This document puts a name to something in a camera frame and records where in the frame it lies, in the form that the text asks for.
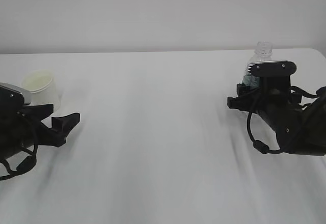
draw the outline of wire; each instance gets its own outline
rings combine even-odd
[[[298,88],[296,86],[291,86],[290,89],[292,91],[295,91],[297,93],[299,93],[300,95],[306,97],[306,98],[318,98],[319,96],[318,95],[313,95],[313,94],[310,94],[308,92],[306,92],[305,90],[301,89],[301,88]]]

